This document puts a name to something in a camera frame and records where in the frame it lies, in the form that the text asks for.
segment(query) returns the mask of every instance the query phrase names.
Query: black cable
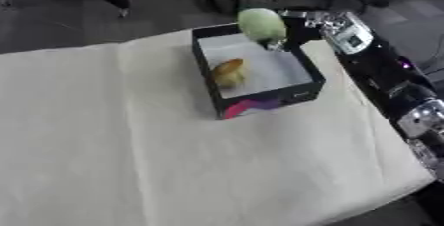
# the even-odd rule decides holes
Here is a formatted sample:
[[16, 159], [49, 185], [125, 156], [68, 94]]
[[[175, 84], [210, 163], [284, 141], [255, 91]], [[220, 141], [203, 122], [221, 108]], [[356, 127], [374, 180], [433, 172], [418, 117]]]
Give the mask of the black cable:
[[428, 60], [426, 63], [421, 64], [421, 69], [427, 70], [430, 68], [437, 60], [439, 60], [441, 57], [439, 57], [439, 53], [441, 52], [441, 46], [442, 42], [444, 40], [444, 33], [439, 36], [438, 40], [438, 47], [436, 48], [435, 54], [433, 54], [432, 58]]
[[436, 69], [436, 70], [431, 71], [431, 72], [426, 72], [426, 73], [424, 73], [424, 74], [425, 74], [425, 75], [430, 75], [430, 74], [433, 74], [433, 73], [436, 73], [436, 72], [440, 72], [440, 71], [444, 71], [444, 67], [439, 68], [439, 69]]

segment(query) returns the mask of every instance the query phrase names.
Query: white tablecloth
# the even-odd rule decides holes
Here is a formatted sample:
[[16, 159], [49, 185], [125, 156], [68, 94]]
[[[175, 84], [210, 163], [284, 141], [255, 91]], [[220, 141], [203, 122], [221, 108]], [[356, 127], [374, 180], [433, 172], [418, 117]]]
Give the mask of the white tablecloth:
[[224, 121], [189, 31], [1, 55], [0, 224], [318, 225], [431, 182], [331, 49], [304, 48], [317, 100]]

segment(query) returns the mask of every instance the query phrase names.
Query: green ball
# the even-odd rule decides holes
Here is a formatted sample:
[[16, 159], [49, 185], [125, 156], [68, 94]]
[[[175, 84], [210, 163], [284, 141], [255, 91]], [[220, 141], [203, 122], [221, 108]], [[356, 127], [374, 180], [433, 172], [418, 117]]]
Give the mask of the green ball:
[[275, 11], [265, 8], [247, 9], [239, 13], [241, 31], [253, 41], [286, 38], [286, 24]]

